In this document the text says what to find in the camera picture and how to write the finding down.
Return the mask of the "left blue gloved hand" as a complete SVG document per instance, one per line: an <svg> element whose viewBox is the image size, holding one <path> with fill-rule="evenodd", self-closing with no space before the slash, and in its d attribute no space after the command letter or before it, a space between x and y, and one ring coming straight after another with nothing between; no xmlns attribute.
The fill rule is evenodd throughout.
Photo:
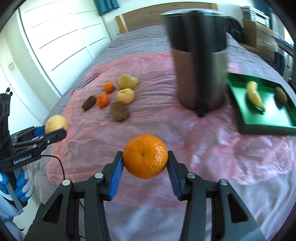
<svg viewBox="0 0 296 241"><path fill-rule="evenodd" d="M12 191L19 202L27 202L31 198L33 185L27 167L20 168L17 177L1 171L1 196L8 201L13 201Z"/></svg>

